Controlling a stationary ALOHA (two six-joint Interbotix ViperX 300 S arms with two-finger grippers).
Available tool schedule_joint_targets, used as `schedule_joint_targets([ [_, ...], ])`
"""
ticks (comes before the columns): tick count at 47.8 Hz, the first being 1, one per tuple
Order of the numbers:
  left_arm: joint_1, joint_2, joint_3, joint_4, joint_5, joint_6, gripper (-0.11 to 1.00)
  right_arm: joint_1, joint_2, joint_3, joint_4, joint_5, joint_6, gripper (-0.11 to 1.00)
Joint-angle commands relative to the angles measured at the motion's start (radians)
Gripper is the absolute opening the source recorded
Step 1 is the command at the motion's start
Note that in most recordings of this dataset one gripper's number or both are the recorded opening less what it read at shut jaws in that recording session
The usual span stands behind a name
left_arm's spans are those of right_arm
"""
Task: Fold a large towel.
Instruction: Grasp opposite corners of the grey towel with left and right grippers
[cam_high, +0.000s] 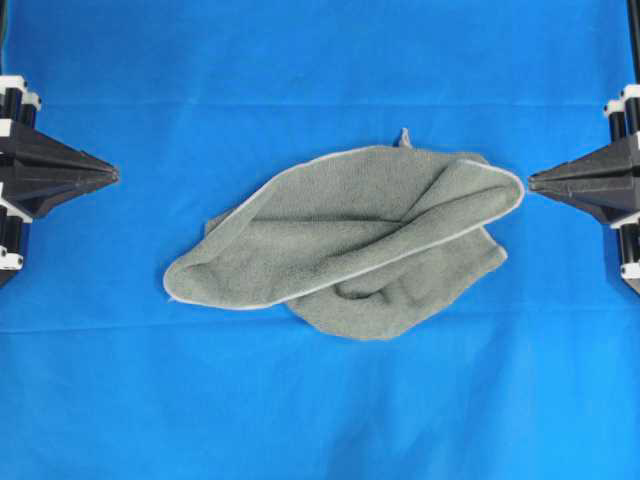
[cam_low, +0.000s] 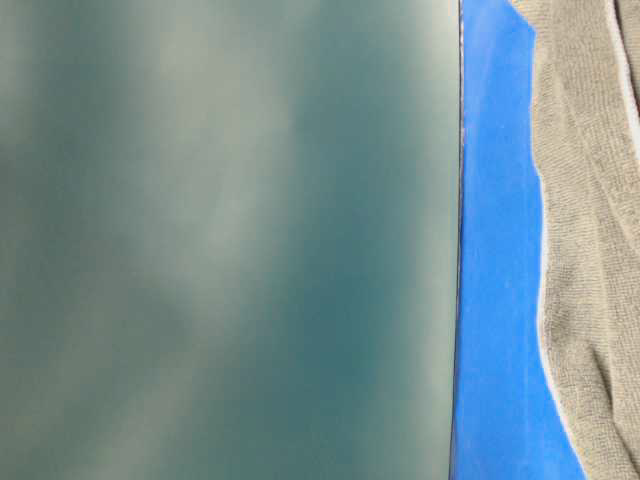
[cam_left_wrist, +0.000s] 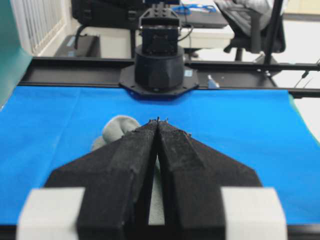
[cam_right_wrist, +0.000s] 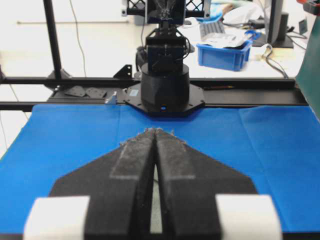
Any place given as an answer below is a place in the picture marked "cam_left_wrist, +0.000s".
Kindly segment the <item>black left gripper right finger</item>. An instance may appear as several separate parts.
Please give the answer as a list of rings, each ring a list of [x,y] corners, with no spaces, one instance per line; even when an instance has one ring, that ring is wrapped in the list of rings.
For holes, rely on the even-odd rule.
[[[165,121],[156,140],[165,223],[181,239],[287,239],[278,195],[252,168]]]

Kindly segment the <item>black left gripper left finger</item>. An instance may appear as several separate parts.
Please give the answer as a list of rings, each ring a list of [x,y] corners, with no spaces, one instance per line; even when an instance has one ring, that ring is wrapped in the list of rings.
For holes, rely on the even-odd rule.
[[[124,240],[149,220],[158,123],[54,169],[29,193],[19,240]]]

